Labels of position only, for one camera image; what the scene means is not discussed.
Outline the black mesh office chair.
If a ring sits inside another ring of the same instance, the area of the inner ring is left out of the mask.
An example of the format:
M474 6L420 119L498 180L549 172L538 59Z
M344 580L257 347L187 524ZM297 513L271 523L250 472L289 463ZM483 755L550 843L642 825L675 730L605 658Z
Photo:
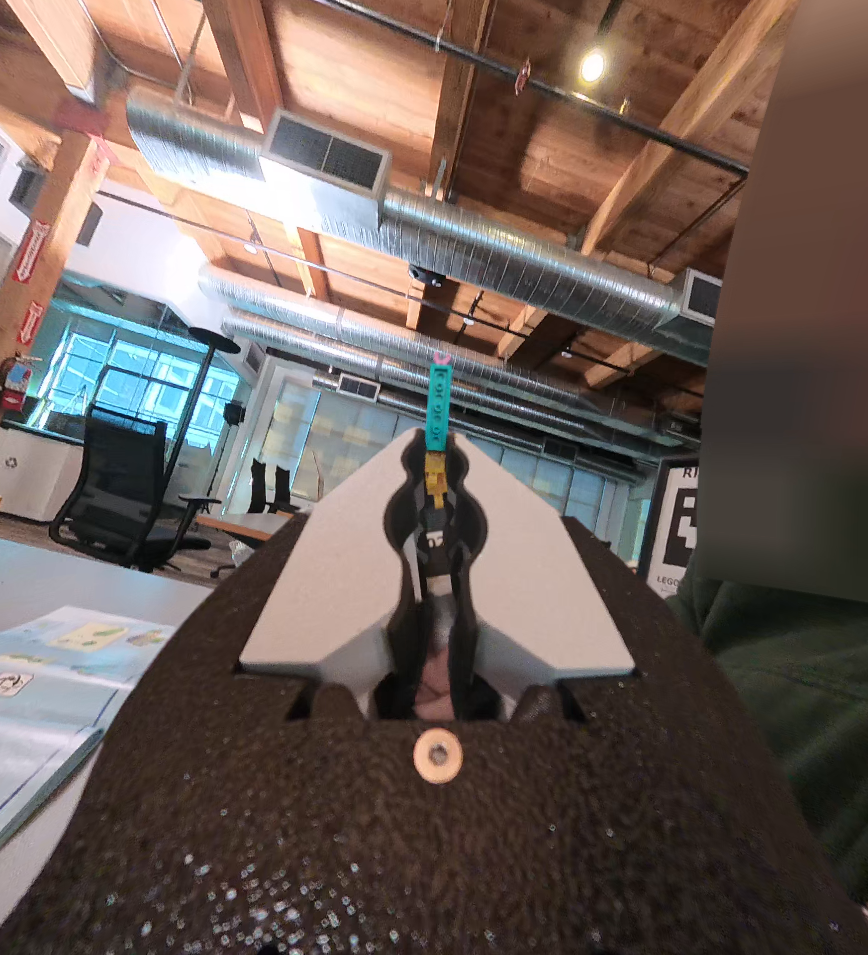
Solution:
M203 553L212 542L190 528L218 503L181 495L182 512L163 515L167 425L90 405L84 421L82 465L73 491L48 527L53 543L83 556L151 573L173 567L179 552Z

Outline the narrow silver ventilation duct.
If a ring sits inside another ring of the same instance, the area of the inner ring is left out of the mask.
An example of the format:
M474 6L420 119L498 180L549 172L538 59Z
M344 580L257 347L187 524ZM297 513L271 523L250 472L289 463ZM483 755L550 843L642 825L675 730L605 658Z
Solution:
M490 412L551 436L653 461L685 445L663 419L548 376L521 370L409 328L251 280L211 265L198 275L201 292L228 308L225 328L283 352L360 371L400 388L427 389L437 357L453 369L453 402Z

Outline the wooden office desk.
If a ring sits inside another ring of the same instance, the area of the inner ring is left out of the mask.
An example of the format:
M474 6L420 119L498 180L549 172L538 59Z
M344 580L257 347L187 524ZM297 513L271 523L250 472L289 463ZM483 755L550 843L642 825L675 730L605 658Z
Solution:
M247 513L242 515L223 515L221 517L201 513L196 522L201 527L221 531L238 540L265 542L295 517L291 513Z

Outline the lego instruction booklet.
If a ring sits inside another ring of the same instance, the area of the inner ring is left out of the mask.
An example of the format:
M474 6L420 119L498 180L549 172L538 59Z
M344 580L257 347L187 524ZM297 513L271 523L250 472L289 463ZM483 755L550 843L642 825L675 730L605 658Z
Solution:
M0 630L0 849L90 758L175 631L71 605Z

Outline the large silver ventilation duct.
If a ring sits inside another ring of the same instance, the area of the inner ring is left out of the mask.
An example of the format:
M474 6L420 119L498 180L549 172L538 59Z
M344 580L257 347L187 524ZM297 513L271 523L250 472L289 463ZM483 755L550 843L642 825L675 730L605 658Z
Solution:
M388 185L383 151L284 111L260 137L141 88L127 96L125 111L141 156L168 181L709 364L714 322L688 317L673 285Z

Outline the black floor lamp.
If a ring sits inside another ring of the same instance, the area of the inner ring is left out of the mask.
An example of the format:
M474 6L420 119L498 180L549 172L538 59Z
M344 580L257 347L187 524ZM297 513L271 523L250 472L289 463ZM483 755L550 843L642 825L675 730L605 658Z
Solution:
M189 336L196 342L205 345L206 353L201 359L198 374L190 388L189 398L184 405L182 417L176 429L176 436L165 465L164 490L168 489L168 485L173 476L173 472L181 454L182 447L184 446L185 438L187 436L198 399L201 395L201 390L216 352L223 352L225 354L238 354L240 352L239 345L232 338L226 337L225 335L216 332L211 328L190 327Z

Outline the red fire extinguisher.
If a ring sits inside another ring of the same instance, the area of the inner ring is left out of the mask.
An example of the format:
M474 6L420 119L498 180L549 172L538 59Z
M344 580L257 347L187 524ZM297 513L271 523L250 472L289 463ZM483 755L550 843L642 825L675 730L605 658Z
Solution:
M33 375L33 362L28 355L15 354L0 367L0 409L21 411Z

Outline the green zip jacket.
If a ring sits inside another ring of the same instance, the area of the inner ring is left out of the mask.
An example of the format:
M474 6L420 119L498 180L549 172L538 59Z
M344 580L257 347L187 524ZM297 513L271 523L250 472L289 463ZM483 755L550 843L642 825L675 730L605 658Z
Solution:
M868 603L706 578L667 604L736 686L868 922Z

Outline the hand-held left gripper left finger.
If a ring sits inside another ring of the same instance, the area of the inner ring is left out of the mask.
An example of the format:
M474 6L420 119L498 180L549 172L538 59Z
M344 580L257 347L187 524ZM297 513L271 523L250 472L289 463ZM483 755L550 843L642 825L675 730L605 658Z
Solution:
M316 505L242 670L341 685L362 708L390 675L413 695L428 651L416 543L424 459L423 431L405 432Z

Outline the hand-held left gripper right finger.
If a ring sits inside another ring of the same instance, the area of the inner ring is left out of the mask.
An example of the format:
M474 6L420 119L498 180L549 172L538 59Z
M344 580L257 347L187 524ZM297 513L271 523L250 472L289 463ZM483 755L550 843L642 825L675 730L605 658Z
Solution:
M464 436L449 442L457 718L496 718L532 686L627 677L635 662L561 516Z

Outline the teal pink yellow lego assembly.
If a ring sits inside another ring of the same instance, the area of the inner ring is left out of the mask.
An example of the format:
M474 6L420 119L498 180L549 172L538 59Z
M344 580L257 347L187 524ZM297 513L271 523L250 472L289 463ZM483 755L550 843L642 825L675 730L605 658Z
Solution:
M435 352L430 365L427 411L425 419L424 485L429 503L442 510L448 493L446 449L453 365L446 352Z

